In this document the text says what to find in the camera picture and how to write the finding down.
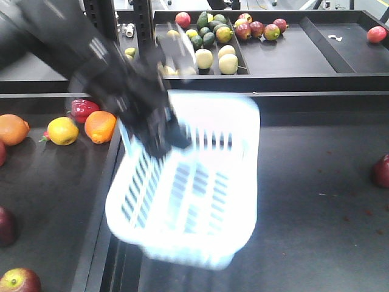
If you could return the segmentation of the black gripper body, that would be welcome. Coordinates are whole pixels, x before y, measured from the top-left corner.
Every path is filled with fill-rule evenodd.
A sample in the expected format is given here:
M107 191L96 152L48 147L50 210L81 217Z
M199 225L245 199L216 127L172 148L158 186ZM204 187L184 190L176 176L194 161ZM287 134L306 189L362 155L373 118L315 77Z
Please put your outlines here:
M155 158L173 147L185 149L191 141L183 133L162 78L165 56L153 48L145 58L129 61L109 46L100 62L101 72L91 81L91 95L115 114Z

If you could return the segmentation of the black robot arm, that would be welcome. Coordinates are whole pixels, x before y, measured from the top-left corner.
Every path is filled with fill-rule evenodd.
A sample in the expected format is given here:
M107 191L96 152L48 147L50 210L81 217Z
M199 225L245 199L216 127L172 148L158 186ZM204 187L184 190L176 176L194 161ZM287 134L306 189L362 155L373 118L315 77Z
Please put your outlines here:
M33 53L69 80L69 90L99 99L155 158L190 145L171 106L162 64L190 64L181 40L165 38L130 61L83 14L78 1L2 1L1 67Z

